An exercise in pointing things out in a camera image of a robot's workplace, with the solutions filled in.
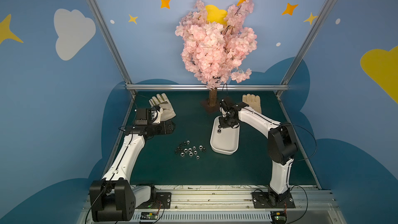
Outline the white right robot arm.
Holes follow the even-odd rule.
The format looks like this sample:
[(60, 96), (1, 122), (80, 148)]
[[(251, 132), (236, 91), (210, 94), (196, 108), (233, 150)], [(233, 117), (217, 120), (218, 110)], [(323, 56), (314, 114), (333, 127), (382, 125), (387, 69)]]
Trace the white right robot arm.
[(292, 125), (272, 120), (247, 103), (234, 103), (229, 97), (220, 101), (220, 112), (222, 115), (215, 119), (212, 128), (212, 150), (224, 155), (235, 153), (239, 144), (240, 123), (255, 128), (267, 138), (268, 155), (272, 160), (268, 198), (275, 205), (288, 197), (291, 167), (299, 149)]

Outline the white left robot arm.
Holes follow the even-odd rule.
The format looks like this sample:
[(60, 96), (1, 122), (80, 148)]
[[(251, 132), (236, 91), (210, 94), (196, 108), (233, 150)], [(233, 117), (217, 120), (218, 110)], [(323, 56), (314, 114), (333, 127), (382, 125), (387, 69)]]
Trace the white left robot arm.
[(135, 209), (142, 205), (162, 205), (156, 199), (152, 185), (130, 185), (131, 174), (146, 140), (156, 135), (172, 134), (175, 124), (171, 120), (160, 124), (133, 125), (126, 129), (126, 136), (110, 169), (100, 180), (92, 182), (89, 188), (92, 221), (128, 222)]

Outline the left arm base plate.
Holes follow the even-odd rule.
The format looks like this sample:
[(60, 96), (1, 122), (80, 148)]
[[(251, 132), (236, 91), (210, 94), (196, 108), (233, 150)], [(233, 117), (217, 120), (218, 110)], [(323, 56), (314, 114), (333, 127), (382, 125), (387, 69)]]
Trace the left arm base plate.
[(142, 203), (137, 209), (170, 209), (171, 199), (171, 192), (157, 192), (154, 199)]

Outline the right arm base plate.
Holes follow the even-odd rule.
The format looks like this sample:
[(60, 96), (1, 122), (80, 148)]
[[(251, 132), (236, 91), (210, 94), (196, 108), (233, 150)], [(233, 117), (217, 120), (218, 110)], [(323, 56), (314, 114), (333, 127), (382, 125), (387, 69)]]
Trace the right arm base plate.
[(274, 193), (255, 190), (251, 193), (254, 208), (295, 208), (295, 203), (290, 191), (278, 195)]

